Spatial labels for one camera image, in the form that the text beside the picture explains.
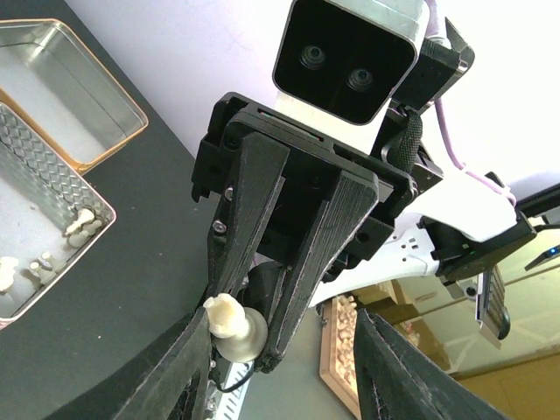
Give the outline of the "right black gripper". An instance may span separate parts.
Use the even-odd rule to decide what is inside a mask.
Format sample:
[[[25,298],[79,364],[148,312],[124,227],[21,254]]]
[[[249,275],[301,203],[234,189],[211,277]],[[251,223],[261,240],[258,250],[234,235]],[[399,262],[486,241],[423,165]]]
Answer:
[[[235,296],[252,258],[286,270],[257,370],[271,373],[320,280],[370,259],[415,197],[411,175],[257,101],[230,92],[213,106],[192,173],[195,200],[220,203],[207,237],[206,296]]]

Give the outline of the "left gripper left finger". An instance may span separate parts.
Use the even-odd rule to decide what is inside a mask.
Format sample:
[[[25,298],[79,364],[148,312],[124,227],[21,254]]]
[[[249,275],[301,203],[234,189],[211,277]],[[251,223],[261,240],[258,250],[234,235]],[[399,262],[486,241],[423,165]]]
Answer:
[[[211,353],[207,314],[199,308],[189,325],[114,414],[114,418],[166,419],[185,391],[188,392],[183,409],[185,417],[203,418]]]

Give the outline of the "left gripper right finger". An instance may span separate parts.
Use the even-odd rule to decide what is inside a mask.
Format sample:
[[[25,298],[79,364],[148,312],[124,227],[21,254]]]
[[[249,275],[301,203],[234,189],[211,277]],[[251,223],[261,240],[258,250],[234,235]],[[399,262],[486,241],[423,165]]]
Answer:
[[[454,381],[386,320],[364,309],[357,312],[353,354],[363,419],[507,417]]]

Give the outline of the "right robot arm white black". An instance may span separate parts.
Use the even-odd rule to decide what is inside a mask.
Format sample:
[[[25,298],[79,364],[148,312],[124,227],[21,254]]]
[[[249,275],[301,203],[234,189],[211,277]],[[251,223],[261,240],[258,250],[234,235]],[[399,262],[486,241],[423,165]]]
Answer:
[[[539,233],[552,186],[517,199],[457,157],[443,171],[422,116],[473,64],[432,1],[296,1],[272,80],[288,113],[230,92],[214,105],[192,173],[220,195],[203,307],[220,356],[269,373],[305,312],[371,284],[483,276]]]

